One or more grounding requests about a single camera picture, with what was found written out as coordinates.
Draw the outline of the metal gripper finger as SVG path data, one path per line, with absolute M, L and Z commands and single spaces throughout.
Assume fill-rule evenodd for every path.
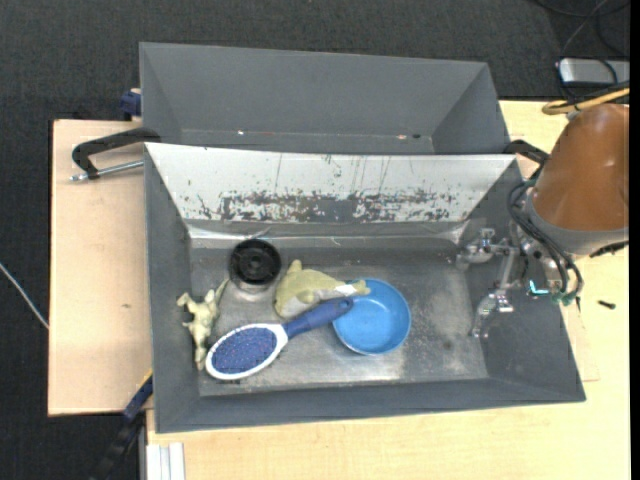
M 512 313 L 514 308 L 506 291 L 493 291 L 484 296 L 475 311 L 470 335 L 475 338 L 487 338 L 490 324 L 501 314 Z
M 472 265 L 484 264 L 495 255 L 493 239 L 496 235 L 494 228 L 481 228 L 478 235 L 464 245 L 456 255 L 455 265 L 458 269 L 468 269 Z

